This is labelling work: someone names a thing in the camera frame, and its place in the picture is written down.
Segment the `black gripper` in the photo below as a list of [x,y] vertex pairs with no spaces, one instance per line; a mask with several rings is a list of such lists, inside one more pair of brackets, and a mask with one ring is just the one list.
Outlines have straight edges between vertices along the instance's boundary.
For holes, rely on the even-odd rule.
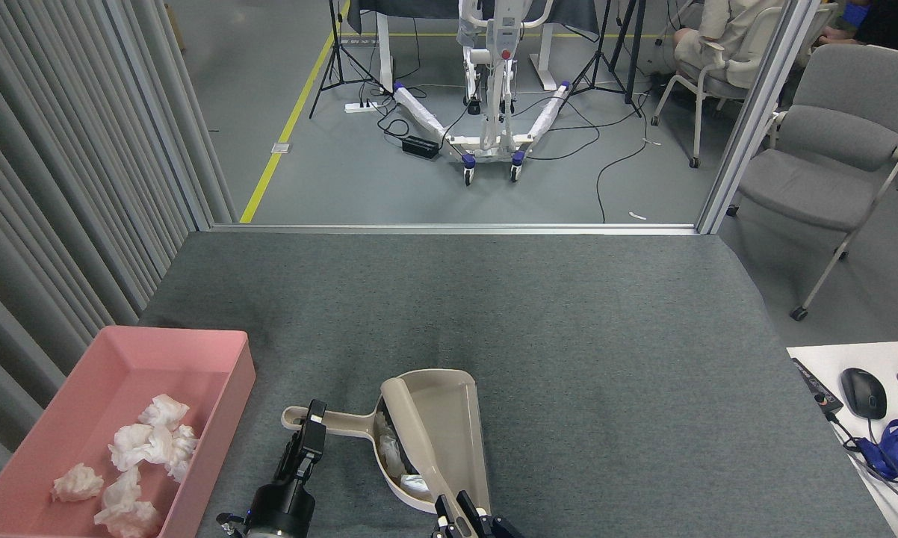
[[[247,511],[247,537],[306,537],[315,514],[315,497],[305,487],[317,463],[325,453],[326,426],[323,416],[326,402],[310,402],[303,420],[303,432],[293,433],[273,474],[273,483],[261,486]],[[303,462],[303,474],[299,474]],[[493,516],[477,507],[466,491],[459,491],[458,505],[464,519],[477,537],[524,537],[516,525],[503,516]],[[435,502],[436,526],[432,538],[458,536],[446,496]]]

